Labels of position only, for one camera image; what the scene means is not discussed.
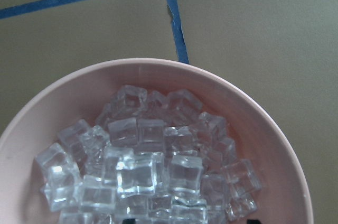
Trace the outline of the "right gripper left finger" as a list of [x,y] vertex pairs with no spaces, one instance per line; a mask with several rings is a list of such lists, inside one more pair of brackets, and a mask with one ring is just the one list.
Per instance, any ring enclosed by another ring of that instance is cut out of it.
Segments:
[[136,219],[124,219],[124,224],[135,224]]

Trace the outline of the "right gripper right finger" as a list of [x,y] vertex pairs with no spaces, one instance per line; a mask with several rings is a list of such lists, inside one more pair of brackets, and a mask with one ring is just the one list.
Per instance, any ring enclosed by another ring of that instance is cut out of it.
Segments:
[[246,224],[261,224],[259,219],[247,219]]

